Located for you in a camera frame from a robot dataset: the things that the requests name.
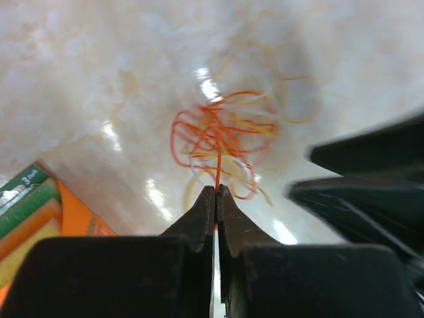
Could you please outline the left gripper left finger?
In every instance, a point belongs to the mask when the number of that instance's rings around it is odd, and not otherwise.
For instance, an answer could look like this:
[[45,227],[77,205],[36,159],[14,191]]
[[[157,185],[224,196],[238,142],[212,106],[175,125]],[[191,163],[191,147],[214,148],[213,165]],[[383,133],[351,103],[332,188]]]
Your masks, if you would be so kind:
[[158,236],[46,238],[25,257],[2,317],[211,317],[215,190]]

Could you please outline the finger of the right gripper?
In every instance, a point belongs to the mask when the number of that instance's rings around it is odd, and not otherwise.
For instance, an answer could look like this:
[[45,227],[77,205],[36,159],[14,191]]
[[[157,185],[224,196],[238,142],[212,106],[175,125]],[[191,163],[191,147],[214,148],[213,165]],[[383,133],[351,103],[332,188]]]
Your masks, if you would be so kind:
[[342,176],[423,175],[423,113],[311,149],[312,163]]
[[293,184],[288,197],[350,242],[386,246],[404,262],[423,259],[423,183],[337,177]]

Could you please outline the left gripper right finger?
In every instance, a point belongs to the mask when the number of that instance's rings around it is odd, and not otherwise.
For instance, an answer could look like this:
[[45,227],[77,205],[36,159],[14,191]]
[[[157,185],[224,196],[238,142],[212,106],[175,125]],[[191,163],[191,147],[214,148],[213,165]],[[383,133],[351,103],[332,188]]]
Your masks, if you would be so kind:
[[285,245],[216,196],[227,317],[422,317],[395,253],[374,244]]

